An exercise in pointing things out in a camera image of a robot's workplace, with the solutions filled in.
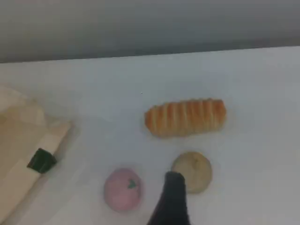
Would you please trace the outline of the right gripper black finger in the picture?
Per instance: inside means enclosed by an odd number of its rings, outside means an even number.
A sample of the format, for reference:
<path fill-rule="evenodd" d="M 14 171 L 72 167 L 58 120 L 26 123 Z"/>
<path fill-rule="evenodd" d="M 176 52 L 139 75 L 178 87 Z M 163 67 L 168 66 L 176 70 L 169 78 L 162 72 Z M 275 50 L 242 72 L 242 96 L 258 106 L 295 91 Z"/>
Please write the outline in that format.
<path fill-rule="evenodd" d="M 189 225 L 187 193 L 184 177 L 178 172 L 165 174 L 160 199 L 148 225 Z"/>

